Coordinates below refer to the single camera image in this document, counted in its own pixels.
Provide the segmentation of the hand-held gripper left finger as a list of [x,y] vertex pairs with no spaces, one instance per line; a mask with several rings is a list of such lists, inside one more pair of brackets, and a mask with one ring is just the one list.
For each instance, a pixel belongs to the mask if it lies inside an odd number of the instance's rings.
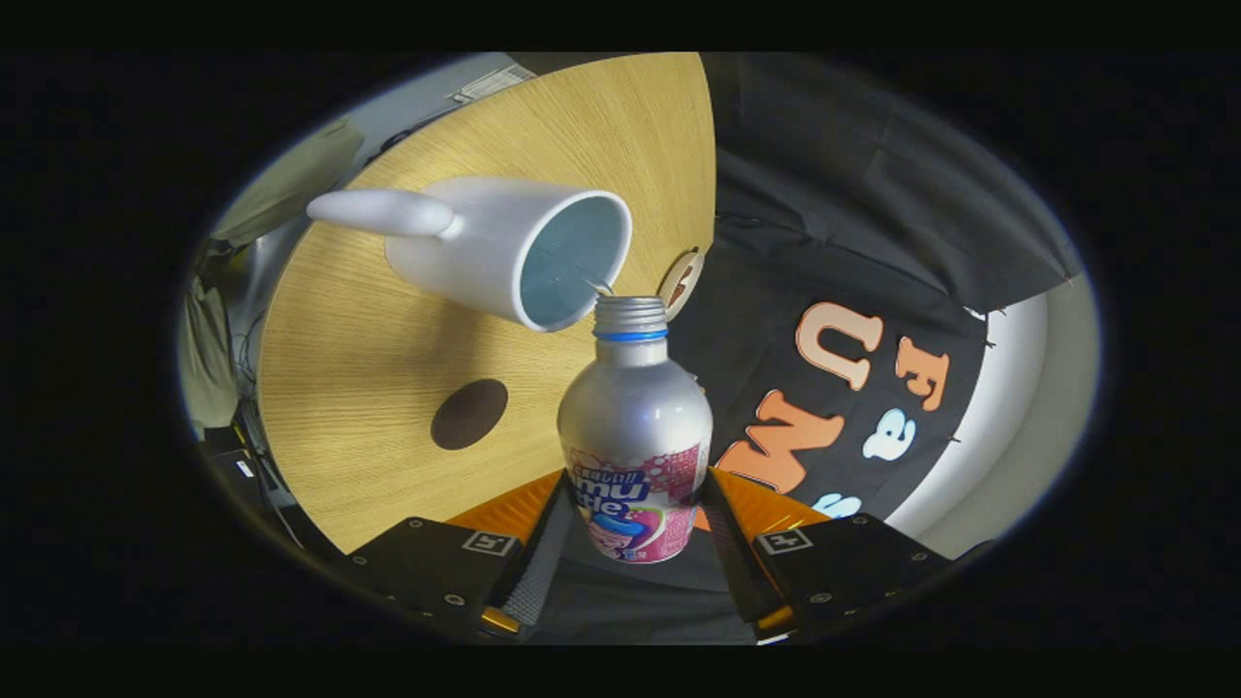
[[455,645],[532,635],[577,510],[562,471],[450,520],[410,517],[338,561],[338,573]]

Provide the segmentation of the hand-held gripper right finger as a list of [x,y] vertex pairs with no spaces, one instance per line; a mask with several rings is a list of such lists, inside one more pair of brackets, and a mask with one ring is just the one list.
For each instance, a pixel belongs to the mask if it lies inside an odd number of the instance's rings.
[[833,518],[710,467],[700,491],[741,619],[759,641],[827,641],[939,582],[951,559],[880,518]]

